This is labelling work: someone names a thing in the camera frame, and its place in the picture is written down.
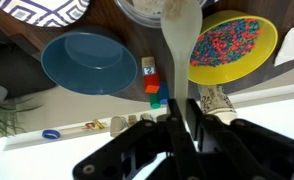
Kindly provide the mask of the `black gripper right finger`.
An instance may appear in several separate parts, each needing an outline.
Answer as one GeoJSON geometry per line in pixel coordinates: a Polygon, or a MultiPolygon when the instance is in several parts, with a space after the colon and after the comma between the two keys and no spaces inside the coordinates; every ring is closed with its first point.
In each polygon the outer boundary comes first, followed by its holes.
{"type": "Polygon", "coordinates": [[[252,180],[252,156],[235,133],[216,116],[206,116],[194,99],[187,100],[186,118],[207,180],[252,180]]]}

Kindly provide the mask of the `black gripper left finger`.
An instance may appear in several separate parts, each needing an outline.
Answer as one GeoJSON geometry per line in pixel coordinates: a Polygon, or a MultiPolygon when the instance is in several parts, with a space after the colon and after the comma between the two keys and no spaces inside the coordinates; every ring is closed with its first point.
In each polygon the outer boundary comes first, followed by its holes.
{"type": "Polygon", "coordinates": [[[170,135],[179,180],[205,180],[206,175],[203,172],[191,136],[185,129],[176,100],[169,99],[168,107],[170,116],[166,120],[166,127],[170,135]]]}

